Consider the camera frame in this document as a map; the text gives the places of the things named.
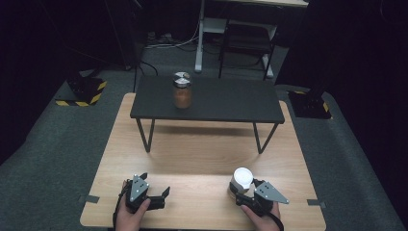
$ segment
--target human hand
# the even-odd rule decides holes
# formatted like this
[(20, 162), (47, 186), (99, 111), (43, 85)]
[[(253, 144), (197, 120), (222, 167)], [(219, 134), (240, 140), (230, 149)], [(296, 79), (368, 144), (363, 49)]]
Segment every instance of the human hand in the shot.
[[(242, 205), (241, 209), (255, 224), (257, 231), (279, 231), (278, 225), (269, 216), (259, 217), (245, 205)], [(273, 208), (270, 210), (270, 212), (277, 218), (280, 218), (279, 205), (277, 202), (273, 202)]]
[(141, 219), (150, 205), (150, 199), (144, 200), (138, 210), (132, 214), (126, 207), (125, 198), (126, 194), (120, 199), (116, 218), (116, 231), (138, 231), (140, 229)]

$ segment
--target black stand base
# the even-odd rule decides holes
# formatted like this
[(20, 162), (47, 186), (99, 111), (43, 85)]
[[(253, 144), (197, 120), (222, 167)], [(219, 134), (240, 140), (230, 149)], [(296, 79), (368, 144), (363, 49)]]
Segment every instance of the black stand base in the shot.
[(106, 81), (97, 78), (82, 78), (81, 81), (65, 81), (56, 94), (55, 102), (60, 106), (95, 105)]
[(288, 96), (296, 117), (323, 119), (332, 117), (327, 104), (321, 97), (312, 99), (307, 93), (299, 91), (289, 91)]

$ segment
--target black small table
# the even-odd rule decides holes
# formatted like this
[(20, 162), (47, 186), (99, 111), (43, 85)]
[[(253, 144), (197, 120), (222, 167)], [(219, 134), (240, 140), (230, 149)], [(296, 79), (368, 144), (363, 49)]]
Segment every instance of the black small table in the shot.
[[(258, 153), (264, 152), (278, 124), (285, 122), (274, 85), (268, 81), (192, 78), (192, 104), (178, 109), (173, 104), (172, 76), (142, 76), (130, 113), (139, 126), (146, 152), (150, 152), (155, 119), (251, 122)], [(140, 120), (152, 119), (149, 140)], [(256, 123), (273, 123), (261, 147)]]

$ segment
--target black chair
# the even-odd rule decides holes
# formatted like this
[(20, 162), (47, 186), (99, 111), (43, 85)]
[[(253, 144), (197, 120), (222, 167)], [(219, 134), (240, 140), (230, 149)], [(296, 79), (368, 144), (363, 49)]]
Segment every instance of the black chair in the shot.
[(220, 60), (218, 79), (221, 78), (224, 67), (224, 54), (231, 52), (256, 55), (259, 56), (259, 61), (267, 54), (268, 63), (264, 73), (264, 80), (266, 80), (276, 36), (271, 38), (269, 30), (262, 25), (273, 25), (277, 28), (282, 17), (283, 9), (279, 6), (253, 3), (239, 3), (234, 6), (227, 17), (218, 57)]

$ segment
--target glass jar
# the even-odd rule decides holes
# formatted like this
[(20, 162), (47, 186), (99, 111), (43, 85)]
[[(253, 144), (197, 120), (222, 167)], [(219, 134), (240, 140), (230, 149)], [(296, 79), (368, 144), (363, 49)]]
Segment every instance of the glass jar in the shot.
[(187, 72), (177, 72), (173, 78), (174, 105), (187, 109), (191, 105), (191, 76)]

